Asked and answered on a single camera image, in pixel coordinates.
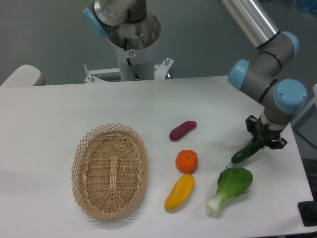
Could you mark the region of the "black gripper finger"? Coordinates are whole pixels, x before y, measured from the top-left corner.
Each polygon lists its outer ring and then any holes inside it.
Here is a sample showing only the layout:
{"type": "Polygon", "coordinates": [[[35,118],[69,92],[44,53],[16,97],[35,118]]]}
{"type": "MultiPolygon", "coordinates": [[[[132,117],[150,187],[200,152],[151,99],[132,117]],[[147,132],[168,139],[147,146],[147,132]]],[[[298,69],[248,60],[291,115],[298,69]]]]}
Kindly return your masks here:
{"type": "Polygon", "coordinates": [[[268,142],[268,147],[270,149],[283,149],[287,143],[288,142],[284,138],[280,137],[277,140],[270,140],[268,142]]]}
{"type": "Polygon", "coordinates": [[[257,131],[258,119],[255,116],[250,115],[245,122],[247,131],[252,135],[252,142],[255,142],[259,134],[257,131]]]}

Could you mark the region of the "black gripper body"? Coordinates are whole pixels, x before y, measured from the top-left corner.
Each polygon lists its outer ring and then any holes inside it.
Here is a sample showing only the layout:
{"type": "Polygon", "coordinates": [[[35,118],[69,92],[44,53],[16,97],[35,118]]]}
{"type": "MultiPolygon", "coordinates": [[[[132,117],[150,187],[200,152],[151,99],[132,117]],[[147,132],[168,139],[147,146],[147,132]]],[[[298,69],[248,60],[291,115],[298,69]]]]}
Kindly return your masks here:
{"type": "Polygon", "coordinates": [[[277,140],[280,137],[280,131],[271,130],[268,127],[267,123],[263,124],[261,118],[258,118],[257,131],[259,134],[257,139],[261,139],[264,142],[264,146],[268,146],[270,140],[277,140]]]}

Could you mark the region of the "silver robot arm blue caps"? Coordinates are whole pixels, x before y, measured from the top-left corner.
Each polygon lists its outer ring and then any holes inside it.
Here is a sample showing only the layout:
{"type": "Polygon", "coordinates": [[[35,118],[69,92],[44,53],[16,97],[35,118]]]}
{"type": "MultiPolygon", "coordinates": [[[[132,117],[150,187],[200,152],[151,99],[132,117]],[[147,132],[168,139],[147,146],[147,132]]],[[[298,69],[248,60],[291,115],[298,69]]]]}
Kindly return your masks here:
{"type": "MultiPolygon", "coordinates": [[[[281,32],[257,0],[224,0],[222,4],[258,50],[254,60],[237,61],[227,78],[264,107],[258,118],[246,119],[247,130],[260,148],[281,149],[286,145],[281,132],[307,98],[300,81],[277,79],[298,52],[299,41],[292,33],[281,32]]],[[[144,0],[95,0],[82,15],[96,35],[107,37],[116,47],[121,80],[166,78],[173,61],[165,59],[154,66],[149,50],[159,38],[161,26],[144,0]]]]}

